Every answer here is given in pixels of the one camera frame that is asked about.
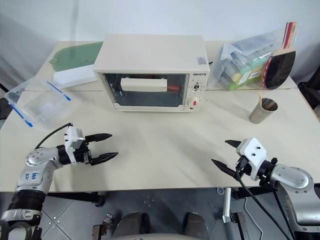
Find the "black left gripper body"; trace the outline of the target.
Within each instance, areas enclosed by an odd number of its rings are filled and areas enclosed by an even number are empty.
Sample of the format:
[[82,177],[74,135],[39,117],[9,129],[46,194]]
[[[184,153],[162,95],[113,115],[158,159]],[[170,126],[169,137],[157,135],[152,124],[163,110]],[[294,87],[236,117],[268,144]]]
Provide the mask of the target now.
[[84,140],[80,147],[73,151],[76,163],[90,164],[92,162],[91,151],[88,148],[89,143]]

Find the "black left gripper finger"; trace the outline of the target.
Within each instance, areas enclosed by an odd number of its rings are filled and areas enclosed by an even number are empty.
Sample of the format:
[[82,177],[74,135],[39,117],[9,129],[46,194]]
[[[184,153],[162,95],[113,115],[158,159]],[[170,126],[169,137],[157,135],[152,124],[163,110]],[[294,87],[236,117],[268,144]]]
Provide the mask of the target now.
[[95,158],[90,157],[89,158],[89,164],[91,166],[95,166],[95,165],[99,165],[99,164],[105,163],[105,162],[115,158],[118,154],[119,154],[118,152],[109,152],[109,153],[101,154],[101,155],[99,155],[98,157],[95,157]]
[[109,133],[96,133],[96,134],[92,134],[92,135],[87,135],[86,136],[86,143],[89,144],[91,142],[104,141],[112,136],[113,135],[109,134]]

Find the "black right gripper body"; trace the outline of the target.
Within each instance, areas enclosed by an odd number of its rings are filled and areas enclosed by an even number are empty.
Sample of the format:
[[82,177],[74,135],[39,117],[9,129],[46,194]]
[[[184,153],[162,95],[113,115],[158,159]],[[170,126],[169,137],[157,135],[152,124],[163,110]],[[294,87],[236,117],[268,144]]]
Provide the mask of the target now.
[[249,160],[242,155],[235,167],[236,171],[238,171],[239,175],[250,175],[252,173],[252,167],[249,164]]

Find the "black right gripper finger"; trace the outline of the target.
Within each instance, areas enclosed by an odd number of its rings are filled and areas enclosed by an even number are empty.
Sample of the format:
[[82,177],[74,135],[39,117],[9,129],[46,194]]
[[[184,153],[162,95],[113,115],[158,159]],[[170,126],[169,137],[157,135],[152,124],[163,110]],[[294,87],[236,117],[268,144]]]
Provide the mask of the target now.
[[225,163],[215,160],[215,159],[211,159],[211,161],[218,167],[219,170],[221,170],[223,173],[231,176],[231,177],[236,177],[236,171],[232,170],[231,168],[229,168]]
[[238,149],[241,146],[241,141],[239,140],[232,140],[232,139],[228,139],[224,141],[225,143],[229,144],[230,146]]

